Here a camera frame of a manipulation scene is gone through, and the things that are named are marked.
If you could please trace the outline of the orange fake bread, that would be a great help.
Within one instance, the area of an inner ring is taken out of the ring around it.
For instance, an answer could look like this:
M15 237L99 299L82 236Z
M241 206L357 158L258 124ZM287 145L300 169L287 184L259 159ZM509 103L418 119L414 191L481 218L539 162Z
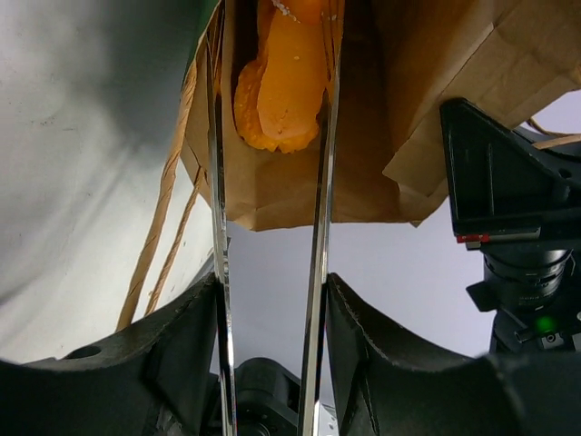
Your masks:
M260 1L258 52L238 76L233 112L239 136L258 150L291 154L319 133L328 87L322 1Z

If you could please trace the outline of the metal tongs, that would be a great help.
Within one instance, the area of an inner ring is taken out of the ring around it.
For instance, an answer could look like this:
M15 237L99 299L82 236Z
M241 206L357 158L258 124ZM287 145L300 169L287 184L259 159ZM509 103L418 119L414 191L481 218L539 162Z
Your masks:
M238 432L234 376L231 289L227 242L225 174L222 129L222 48L225 2L210 21L206 33L206 90L209 119L209 178L211 188L214 273L219 283L217 326L219 380L221 384L222 432ZM327 64L327 89L323 95L320 159L310 252L310 278L304 330L300 403L297 433L316 435L320 428L320 376L324 351L326 292L329 263L330 224L336 135L340 102L340 63L344 24L344 4L329 1L322 9L321 24Z

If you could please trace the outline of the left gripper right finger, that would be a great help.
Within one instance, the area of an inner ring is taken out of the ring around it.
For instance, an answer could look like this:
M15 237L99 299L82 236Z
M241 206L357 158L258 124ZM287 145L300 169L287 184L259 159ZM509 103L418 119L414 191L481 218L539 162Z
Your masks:
M342 435L577 435L580 355L433 344L328 278L326 332Z

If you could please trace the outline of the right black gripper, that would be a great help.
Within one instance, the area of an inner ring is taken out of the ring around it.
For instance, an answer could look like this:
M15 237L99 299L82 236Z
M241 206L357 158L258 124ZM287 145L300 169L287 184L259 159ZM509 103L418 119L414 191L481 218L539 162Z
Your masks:
M468 294L492 352L580 348L580 162L464 98L439 108L453 232L483 255Z

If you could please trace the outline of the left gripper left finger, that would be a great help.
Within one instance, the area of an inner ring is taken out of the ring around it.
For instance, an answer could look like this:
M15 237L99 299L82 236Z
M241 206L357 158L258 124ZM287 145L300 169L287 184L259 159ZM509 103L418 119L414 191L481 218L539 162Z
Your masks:
M1 363L4 435L196 435L216 335L207 274L176 300L63 359Z

